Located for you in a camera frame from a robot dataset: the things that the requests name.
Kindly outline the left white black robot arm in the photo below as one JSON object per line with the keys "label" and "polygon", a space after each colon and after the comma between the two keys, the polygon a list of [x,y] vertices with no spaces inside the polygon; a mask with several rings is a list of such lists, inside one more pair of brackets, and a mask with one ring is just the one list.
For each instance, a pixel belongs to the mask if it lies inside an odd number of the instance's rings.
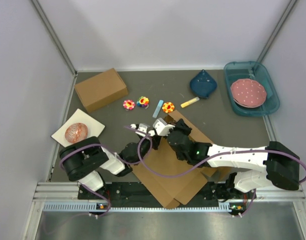
{"label": "left white black robot arm", "polygon": [[112,153],[99,146],[100,141],[92,136],[78,143],[63,148],[59,152],[60,167],[66,172],[69,181],[79,182],[89,189],[95,198],[102,198],[107,191],[106,183],[98,168],[104,169],[117,177],[124,177],[133,171],[130,163],[140,161],[150,147],[157,150],[161,137],[149,131],[149,137],[138,143],[128,143],[120,153]]}

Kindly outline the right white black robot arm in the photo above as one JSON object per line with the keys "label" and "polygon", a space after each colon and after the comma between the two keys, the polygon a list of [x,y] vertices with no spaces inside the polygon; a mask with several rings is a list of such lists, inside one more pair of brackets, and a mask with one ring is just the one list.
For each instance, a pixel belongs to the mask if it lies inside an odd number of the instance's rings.
{"label": "right white black robot arm", "polygon": [[166,141],[180,161],[192,166],[241,169],[230,174],[226,192],[238,198],[251,190],[275,186],[297,191],[300,185],[299,157],[278,141],[256,148],[226,147],[191,140],[192,129],[180,119],[168,131]]}

